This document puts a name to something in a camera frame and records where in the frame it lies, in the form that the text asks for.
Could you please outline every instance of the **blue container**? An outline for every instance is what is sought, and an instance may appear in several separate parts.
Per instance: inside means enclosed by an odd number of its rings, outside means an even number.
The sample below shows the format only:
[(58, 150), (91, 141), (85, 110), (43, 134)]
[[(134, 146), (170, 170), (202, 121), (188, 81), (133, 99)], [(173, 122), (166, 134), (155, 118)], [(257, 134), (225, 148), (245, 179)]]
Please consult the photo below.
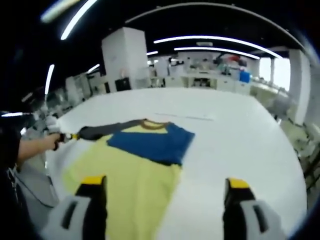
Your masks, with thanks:
[(240, 82), (249, 83), (250, 82), (250, 72), (240, 71)]

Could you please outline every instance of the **white tabletop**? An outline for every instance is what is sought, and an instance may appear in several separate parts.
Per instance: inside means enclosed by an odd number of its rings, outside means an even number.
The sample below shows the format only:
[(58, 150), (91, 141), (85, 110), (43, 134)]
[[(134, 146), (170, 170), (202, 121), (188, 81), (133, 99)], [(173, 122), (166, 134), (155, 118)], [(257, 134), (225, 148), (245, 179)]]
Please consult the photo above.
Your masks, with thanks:
[[(206, 89), (152, 88), (95, 96), (58, 121), (62, 131), (133, 119), (171, 121), (195, 133), (157, 239), (222, 240), (225, 179), (249, 183), (275, 210), (286, 234), (307, 211), (306, 185), (293, 147), (267, 110), (250, 96)], [(62, 169), (88, 146), (72, 141), (46, 154), (58, 197)]]

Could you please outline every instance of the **person's arm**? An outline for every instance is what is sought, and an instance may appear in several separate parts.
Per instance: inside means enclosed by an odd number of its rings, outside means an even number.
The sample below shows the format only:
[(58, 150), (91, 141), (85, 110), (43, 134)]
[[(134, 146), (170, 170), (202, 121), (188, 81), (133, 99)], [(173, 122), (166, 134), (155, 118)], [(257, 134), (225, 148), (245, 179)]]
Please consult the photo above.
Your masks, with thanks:
[(59, 138), (60, 134), (55, 133), (40, 139), (20, 140), (16, 163), (22, 165), (26, 160), (38, 154), (55, 149), (55, 142), (58, 141)]

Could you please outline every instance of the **window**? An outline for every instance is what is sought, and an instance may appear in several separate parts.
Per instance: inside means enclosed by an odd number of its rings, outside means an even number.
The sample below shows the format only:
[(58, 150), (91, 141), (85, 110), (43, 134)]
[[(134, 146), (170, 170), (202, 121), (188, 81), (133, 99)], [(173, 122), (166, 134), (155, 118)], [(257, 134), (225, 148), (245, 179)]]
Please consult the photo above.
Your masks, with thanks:
[(290, 60), (288, 58), (274, 59), (273, 83), (285, 90), (290, 88)]
[(269, 57), (262, 57), (260, 59), (259, 77), (267, 82), (271, 80), (271, 59)]

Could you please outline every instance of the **shirt sleeve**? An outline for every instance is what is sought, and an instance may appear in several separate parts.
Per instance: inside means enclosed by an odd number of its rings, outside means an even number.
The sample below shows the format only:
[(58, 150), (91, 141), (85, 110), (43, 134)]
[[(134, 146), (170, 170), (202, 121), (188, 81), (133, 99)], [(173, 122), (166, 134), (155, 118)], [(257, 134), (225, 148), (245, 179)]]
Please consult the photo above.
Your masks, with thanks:
[(10, 127), (0, 127), (0, 168), (13, 168), (18, 159), (21, 134)]

